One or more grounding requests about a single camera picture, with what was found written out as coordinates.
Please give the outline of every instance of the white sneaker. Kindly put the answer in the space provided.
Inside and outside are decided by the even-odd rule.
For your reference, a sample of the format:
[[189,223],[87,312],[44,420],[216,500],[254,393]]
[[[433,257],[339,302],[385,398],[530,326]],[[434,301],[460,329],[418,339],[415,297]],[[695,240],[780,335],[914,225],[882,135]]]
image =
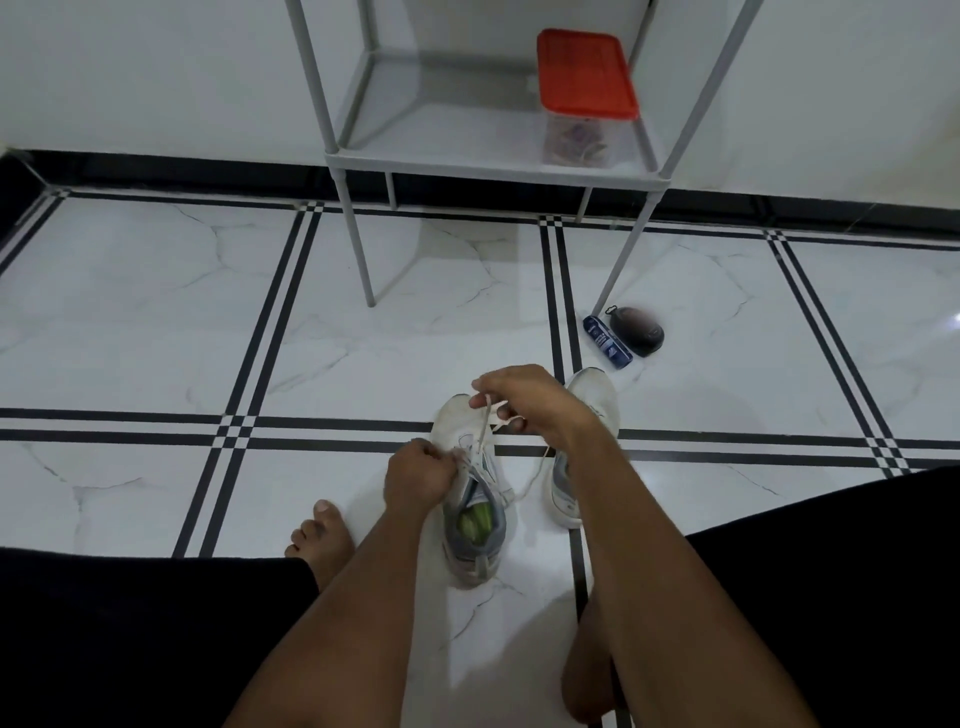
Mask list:
[[471,409],[469,401],[469,395],[447,401],[437,413],[430,442],[443,451],[459,451],[457,474],[444,500],[444,554],[461,581],[477,586],[492,579],[500,565],[513,490],[493,452],[489,415]]
[[[596,367],[587,367],[573,376],[567,390],[593,410],[600,422],[616,437],[620,431],[620,408],[616,403],[616,389],[607,373]],[[573,487],[566,476],[566,453],[557,452],[553,467],[543,478],[543,502],[551,518],[564,528],[580,528],[580,504],[573,496]]]

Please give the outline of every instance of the hand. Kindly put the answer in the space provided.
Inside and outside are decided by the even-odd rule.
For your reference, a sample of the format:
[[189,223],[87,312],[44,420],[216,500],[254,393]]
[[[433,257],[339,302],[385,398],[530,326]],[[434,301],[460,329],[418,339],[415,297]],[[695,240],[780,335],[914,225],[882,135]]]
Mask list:
[[569,452],[570,438],[584,427],[600,424],[590,408],[571,395],[539,364],[524,364],[487,372],[473,381],[480,394],[470,399],[474,409],[492,401],[504,401],[496,414],[501,420],[519,415],[510,432],[537,432],[551,448]]
[[383,485],[388,511],[425,519],[453,484],[457,461],[432,443],[416,438],[390,458]]

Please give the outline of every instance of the person's left hand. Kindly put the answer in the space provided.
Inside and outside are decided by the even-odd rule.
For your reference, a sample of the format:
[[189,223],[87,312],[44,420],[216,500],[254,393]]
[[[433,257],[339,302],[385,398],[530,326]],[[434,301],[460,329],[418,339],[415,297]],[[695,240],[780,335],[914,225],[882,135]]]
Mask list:
[[443,501],[457,473],[457,461],[449,452],[421,438],[411,440],[390,458],[383,485],[387,510],[426,518]]

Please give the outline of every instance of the red container lid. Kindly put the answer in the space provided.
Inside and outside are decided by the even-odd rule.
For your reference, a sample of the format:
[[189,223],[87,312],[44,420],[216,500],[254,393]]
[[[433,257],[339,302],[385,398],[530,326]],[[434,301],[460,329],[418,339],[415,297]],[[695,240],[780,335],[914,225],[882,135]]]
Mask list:
[[540,102],[554,113],[632,121],[640,116],[620,41],[549,28],[537,36]]

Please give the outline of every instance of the black pants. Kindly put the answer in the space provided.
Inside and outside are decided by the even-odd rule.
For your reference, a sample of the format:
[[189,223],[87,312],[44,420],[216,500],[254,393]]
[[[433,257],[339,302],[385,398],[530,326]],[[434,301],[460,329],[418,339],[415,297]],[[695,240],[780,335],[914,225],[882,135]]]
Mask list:
[[[952,713],[958,480],[883,480],[689,537],[825,725]],[[220,725],[316,595],[299,559],[0,549],[0,710],[31,725]]]

